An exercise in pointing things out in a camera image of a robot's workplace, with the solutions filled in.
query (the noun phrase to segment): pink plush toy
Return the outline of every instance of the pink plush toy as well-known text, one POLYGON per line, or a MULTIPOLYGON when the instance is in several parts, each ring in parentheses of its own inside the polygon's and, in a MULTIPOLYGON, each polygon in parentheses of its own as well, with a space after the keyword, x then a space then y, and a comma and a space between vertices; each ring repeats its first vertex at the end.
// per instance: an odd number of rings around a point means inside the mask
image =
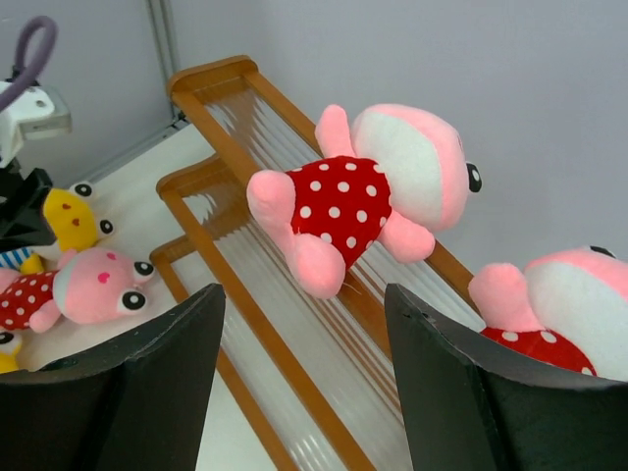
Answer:
POLYGON ((432 232, 452 227, 478 169, 457 131, 427 111, 375 105, 349 129, 329 106, 316 128, 325 160, 289 172, 263 170, 246 189, 253 218, 313 296, 335 296, 346 270, 375 240, 400 263, 426 259, 432 232))
POLYGON ((586 247, 483 268, 469 284, 483 334, 519 353, 628 381, 628 264, 586 247))
POLYGON ((63 314, 77 324, 96 324, 140 312, 147 303, 137 287, 154 267, 114 250, 92 247, 62 255, 58 270, 33 275, 0 269, 0 328, 50 329, 63 314))

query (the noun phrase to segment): pink frog plush toy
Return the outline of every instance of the pink frog plush toy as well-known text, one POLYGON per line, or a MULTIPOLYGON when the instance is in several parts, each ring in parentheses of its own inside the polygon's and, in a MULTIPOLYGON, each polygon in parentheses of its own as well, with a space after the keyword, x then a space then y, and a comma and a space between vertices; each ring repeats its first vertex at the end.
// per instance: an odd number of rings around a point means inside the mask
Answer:
POLYGON ((0 268, 0 329, 42 333, 61 315, 96 324, 136 314, 147 304, 138 287, 154 272, 150 263, 102 247, 68 250, 54 271, 21 275, 0 268))
POLYGON ((491 264, 469 294, 488 338, 553 366, 628 381, 628 264, 608 250, 553 253, 523 273, 491 264))
POLYGON ((246 189, 253 218, 315 297, 335 296, 375 240, 400 263, 426 259, 433 232, 454 226, 482 186, 458 132, 427 111, 375 105, 350 129, 331 105, 316 137, 324 160, 260 171, 246 189))

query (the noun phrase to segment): black object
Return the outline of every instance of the black object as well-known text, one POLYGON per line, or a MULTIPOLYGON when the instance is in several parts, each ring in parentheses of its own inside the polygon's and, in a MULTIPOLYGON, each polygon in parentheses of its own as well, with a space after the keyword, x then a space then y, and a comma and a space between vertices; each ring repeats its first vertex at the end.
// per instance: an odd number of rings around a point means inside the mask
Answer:
POLYGON ((0 376, 0 469, 193 471, 224 315, 211 285, 94 348, 0 376))
POLYGON ((415 469, 628 470, 628 384, 521 355, 399 285, 385 309, 415 469))
POLYGON ((42 169, 34 169, 25 180, 14 167, 0 170, 0 196, 6 198, 0 203, 0 252, 55 242, 43 216, 51 189, 52 181, 42 169))

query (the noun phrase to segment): plush toy leg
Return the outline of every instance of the plush toy leg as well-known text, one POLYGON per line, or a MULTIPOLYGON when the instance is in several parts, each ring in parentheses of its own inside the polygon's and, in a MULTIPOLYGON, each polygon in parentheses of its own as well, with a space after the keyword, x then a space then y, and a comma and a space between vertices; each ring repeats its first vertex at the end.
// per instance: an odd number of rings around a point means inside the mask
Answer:
POLYGON ((311 234, 294 235, 286 256, 290 272, 308 294, 329 299, 342 288, 346 267, 330 243, 311 234))
POLYGON ((315 130, 323 157, 355 157, 346 113, 338 105, 325 108, 315 130))
POLYGON ((0 292, 4 291, 9 285, 20 277, 20 272, 12 268, 0 268, 0 292))
POLYGON ((528 300, 528 284, 514 265, 487 265, 469 283, 469 295, 488 327, 511 332, 541 331, 528 300))
POLYGON ((277 247, 290 250, 296 190, 294 182, 283 172, 262 170, 248 182, 246 199, 251 215, 277 247))
POLYGON ((59 311, 55 301, 50 300, 44 303, 38 311, 35 311, 32 316, 30 316, 28 323, 31 329, 41 334, 51 329, 57 320, 59 320, 59 317, 61 317, 61 311, 59 311))
POLYGON ((436 244, 432 233, 394 210, 384 224, 378 241, 399 263, 425 260, 432 255, 436 244))

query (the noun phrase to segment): black button eye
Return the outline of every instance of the black button eye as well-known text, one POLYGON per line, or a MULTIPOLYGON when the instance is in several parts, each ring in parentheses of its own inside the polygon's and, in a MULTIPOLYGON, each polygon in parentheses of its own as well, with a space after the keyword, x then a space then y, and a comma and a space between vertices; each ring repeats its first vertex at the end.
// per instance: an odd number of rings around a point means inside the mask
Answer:
POLYGON ((6 345, 7 343, 10 343, 14 338, 15 336, 10 332, 0 332, 0 345, 6 345))
POLYGON ((77 192, 78 196, 83 196, 85 198, 88 198, 94 192, 94 190, 91 188, 91 185, 87 183, 78 184, 77 186, 75 186, 75 191, 77 192))
POLYGON ((611 252, 610 250, 608 250, 607 248, 604 248, 604 247, 598 247, 597 245, 590 245, 590 246, 589 246, 589 248, 591 248, 591 250, 593 250, 594 252, 597 252, 597 253, 602 253, 602 254, 607 255, 607 256, 609 256, 609 257, 612 257, 612 258, 617 258, 617 257, 615 257, 615 254, 614 254, 614 253, 612 253, 612 252, 611 252))
POLYGON ((151 275, 155 271, 155 267, 153 267, 150 263, 147 262, 135 262, 133 264, 135 270, 142 276, 147 277, 151 275))
POLYGON ((467 162, 467 172, 469 174, 469 190, 472 193, 478 193, 482 189, 482 177, 480 171, 471 162, 467 162))
POLYGON ((100 222, 100 231, 102 231, 102 234, 108 235, 114 231, 114 225, 111 223, 111 221, 103 219, 100 222))
POLYGON ((146 296, 138 291, 125 292, 122 296, 122 304, 129 311, 138 311, 146 304, 146 296))

